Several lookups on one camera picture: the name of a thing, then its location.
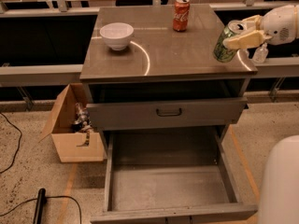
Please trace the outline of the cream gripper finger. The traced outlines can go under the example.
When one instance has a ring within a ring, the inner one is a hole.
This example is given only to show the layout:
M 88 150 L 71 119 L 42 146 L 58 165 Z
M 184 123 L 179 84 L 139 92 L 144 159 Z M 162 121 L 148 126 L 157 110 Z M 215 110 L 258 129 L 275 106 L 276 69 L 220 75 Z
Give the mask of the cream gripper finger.
M 246 27 L 259 29 L 261 24 L 262 16 L 261 15 L 254 15 L 248 18 L 243 19 L 242 21 L 246 24 Z
M 227 49 L 252 49 L 259 47 L 264 41 L 271 38 L 272 36 L 267 35 L 264 31 L 254 30 L 225 38 L 222 44 Z

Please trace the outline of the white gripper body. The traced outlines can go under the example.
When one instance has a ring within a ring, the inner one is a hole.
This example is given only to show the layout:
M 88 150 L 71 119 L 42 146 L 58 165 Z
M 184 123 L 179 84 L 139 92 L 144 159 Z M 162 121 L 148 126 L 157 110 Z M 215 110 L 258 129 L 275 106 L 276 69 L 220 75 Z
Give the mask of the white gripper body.
M 261 29 L 267 35 L 270 45 L 282 45 L 299 38 L 299 6 L 276 7 L 266 13 L 261 21 Z

